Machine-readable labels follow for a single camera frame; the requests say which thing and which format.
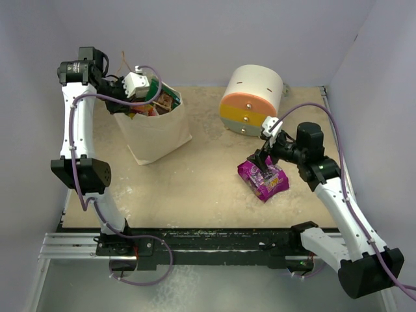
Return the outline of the purple candy bag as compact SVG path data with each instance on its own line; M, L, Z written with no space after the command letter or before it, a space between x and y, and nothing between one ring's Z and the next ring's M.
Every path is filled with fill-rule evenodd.
M267 202L274 195L289 190L289 178L285 172L267 157L267 171L262 172L255 164L244 161L237 167L237 173L258 199Z

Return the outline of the green snack bag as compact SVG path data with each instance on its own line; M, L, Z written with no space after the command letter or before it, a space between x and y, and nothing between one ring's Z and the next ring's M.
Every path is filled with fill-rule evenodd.
M156 78L152 78L149 86L149 91L145 97L145 101L148 101L155 96L158 86L159 81ZM157 115L162 115L172 112L180 104L181 100L179 96L171 88L162 85L162 90L159 94L159 97L151 103L151 106Z

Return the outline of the orange snack packet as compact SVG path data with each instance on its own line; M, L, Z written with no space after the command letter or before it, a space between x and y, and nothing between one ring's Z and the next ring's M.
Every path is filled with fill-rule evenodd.
M140 114L143 116L158 116L159 113L155 108L154 102L147 104L147 105L137 105L134 107L130 107L130 111L127 113L130 119L133 119L136 114Z

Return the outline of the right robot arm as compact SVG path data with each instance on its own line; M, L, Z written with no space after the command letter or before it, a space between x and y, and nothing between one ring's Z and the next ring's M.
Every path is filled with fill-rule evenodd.
M266 117L262 124L263 147L248 157L262 174L267 160L297 165L299 175L324 204L344 242L338 243L314 222L292 227L289 247L296 254L310 251L336 271L339 283L351 298L360 298L395 285L404 264L398 248L390 249L368 223L347 191L343 171L324 154L324 133L313 122L300 123L296 137L282 130L276 117Z

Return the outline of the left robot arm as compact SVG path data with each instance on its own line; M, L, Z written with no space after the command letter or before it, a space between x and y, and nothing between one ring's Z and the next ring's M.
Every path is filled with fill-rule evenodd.
M52 172L76 191L85 211L92 204L101 233L115 235L111 248L120 255L133 249L132 236L125 233L127 221L109 191L110 165L97 159L94 148L93 115L96 99L105 101L110 112L125 112L119 101L126 95L120 80L106 79L108 56L94 47L80 47L77 60L62 62L57 69L65 106L64 139L59 158L51 161Z

